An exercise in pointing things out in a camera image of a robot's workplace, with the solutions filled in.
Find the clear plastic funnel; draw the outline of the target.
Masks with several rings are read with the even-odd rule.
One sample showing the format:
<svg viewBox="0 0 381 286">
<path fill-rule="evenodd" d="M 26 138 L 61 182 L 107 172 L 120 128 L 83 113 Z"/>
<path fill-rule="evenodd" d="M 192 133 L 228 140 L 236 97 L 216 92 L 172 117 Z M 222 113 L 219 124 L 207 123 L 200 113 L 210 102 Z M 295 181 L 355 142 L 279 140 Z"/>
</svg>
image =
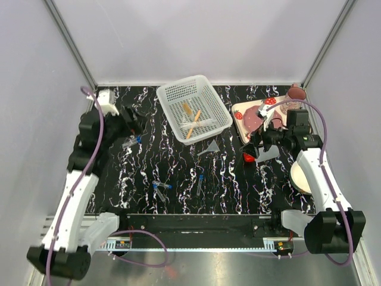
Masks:
<svg viewBox="0 0 381 286">
<path fill-rule="evenodd" d="M 211 144 L 205 150 L 203 150 L 200 153 L 198 153 L 197 156 L 201 156 L 201 155 L 203 155 L 205 153 L 216 153 L 216 152 L 219 152 L 219 151 L 220 151 L 220 149 L 218 147 L 218 144 L 216 143 L 215 140 L 213 140 L 211 142 Z"/>
</svg>

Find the wooden test tube clamp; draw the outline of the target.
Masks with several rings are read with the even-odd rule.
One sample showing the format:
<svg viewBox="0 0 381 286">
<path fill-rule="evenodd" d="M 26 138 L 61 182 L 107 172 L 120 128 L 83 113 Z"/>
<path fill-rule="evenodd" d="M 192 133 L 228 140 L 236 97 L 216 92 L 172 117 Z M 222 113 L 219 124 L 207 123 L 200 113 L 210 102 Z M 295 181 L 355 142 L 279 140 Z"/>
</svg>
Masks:
<svg viewBox="0 0 381 286">
<path fill-rule="evenodd" d="M 188 134 L 187 134 L 187 136 L 186 136 L 186 139 L 189 139 L 189 138 L 191 137 L 191 134 L 192 134 L 192 132 L 193 132 L 193 129 L 194 129 L 195 125 L 199 122 L 199 117 L 200 117 L 200 115 L 201 115 L 201 110 L 198 110 L 198 112 L 196 113 L 196 116 L 195 116 L 195 118 L 194 118 L 194 120 L 193 120 L 193 123 L 192 123 L 192 125 L 190 126 L 190 129 L 189 129 L 189 131 L 188 131 Z"/>
</svg>

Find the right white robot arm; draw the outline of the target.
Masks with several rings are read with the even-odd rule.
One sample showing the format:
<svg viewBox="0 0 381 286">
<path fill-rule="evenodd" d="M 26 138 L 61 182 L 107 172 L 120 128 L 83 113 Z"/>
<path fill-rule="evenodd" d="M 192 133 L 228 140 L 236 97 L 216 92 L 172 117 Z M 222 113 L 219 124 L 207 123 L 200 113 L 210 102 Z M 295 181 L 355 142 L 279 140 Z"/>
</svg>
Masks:
<svg viewBox="0 0 381 286">
<path fill-rule="evenodd" d="M 281 237 L 294 232 L 303 237 L 311 254 L 352 254 L 366 217 L 354 210 L 341 193 L 327 163 L 324 141 L 310 132 L 308 111 L 289 110 L 285 128 L 274 127 L 273 112 L 266 105 L 256 115 L 263 122 L 241 150 L 259 158 L 275 146 L 288 149 L 307 180 L 317 212 L 309 216 L 299 210 L 278 211 L 270 221 L 272 233 Z"/>
</svg>

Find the bundle of plastic pipettes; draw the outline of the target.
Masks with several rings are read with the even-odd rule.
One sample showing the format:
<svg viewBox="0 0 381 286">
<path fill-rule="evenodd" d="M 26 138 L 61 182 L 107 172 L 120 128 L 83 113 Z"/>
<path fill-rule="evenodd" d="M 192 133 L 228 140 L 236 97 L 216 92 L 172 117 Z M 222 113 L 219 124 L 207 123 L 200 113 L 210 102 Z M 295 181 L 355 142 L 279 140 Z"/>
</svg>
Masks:
<svg viewBox="0 0 381 286">
<path fill-rule="evenodd" d="M 180 127 L 182 129 L 190 129 L 193 122 L 182 122 L 180 124 Z M 207 120 L 199 120 L 199 122 L 195 125 L 194 128 L 203 128 L 208 126 L 214 126 L 217 124 L 216 120 L 213 119 L 207 119 Z"/>
</svg>

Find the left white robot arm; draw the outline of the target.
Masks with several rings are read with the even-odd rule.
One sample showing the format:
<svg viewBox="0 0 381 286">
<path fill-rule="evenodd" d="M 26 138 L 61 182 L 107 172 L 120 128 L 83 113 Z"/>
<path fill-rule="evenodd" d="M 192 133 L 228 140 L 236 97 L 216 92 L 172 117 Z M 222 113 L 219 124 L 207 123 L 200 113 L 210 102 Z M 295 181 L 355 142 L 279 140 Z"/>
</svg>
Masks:
<svg viewBox="0 0 381 286">
<path fill-rule="evenodd" d="M 90 227 L 82 220 L 109 158 L 109 148 L 120 138 L 140 135 L 147 119 L 131 107 L 118 113 L 96 108 L 83 114 L 67 165 L 64 192 L 53 221 L 39 246 L 31 246 L 27 260 L 42 274 L 81 280 L 91 258 L 112 233 L 124 235 L 127 219 L 104 210 Z"/>
</svg>

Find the wash bottle red cap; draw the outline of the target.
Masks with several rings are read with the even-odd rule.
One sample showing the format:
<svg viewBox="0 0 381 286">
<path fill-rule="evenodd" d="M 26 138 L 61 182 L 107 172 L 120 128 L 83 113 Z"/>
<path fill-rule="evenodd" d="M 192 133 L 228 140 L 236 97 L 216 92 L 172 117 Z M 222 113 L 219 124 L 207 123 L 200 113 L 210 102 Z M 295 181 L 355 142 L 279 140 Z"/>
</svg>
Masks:
<svg viewBox="0 0 381 286">
<path fill-rule="evenodd" d="M 243 153 L 244 160 L 247 163 L 250 163 L 250 162 L 261 163 L 267 160 L 272 160 L 278 157 L 280 154 L 279 148 L 275 145 L 271 146 L 268 151 L 265 151 L 263 146 L 258 147 L 258 149 L 260 153 L 260 156 L 258 158 L 254 158 L 253 156 Z"/>
</svg>

